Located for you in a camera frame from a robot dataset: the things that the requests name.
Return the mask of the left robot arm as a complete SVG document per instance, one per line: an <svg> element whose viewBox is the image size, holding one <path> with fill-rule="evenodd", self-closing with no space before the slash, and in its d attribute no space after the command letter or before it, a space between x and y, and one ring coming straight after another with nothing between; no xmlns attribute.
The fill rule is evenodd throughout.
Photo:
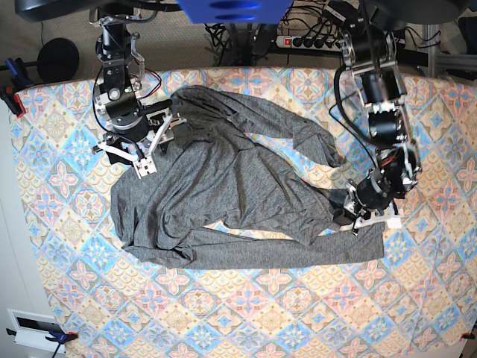
<svg viewBox="0 0 477 358"><path fill-rule="evenodd" d="M395 200L403 199L417 185L422 170L417 143L405 108L406 89L399 72L397 46L391 31L374 25L365 4L350 20L340 41L344 64L334 77L338 111L360 140L375 148L373 169L359 183L350 181L343 207L334 222L353 233L367 226L386 223L400 227ZM346 114L340 79L349 72L368 123L364 133Z"/></svg>

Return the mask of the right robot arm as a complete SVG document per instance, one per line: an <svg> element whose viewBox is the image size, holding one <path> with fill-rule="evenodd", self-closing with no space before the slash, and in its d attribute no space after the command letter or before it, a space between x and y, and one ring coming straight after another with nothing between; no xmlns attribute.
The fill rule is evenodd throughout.
<svg viewBox="0 0 477 358"><path fill-rule="evenodd" d="M172 128L186 119L169 113L168 99L142 103L146 68L136 49L139 34L130 34L125 24L108 17L99 24L102 35L96 52L102 67L93 87L92 110L104 136L92 151L106 152L110 163L132 166L136 175L144 178L157 171L153 159L156 148L165 151L174 139Z"/></svg>

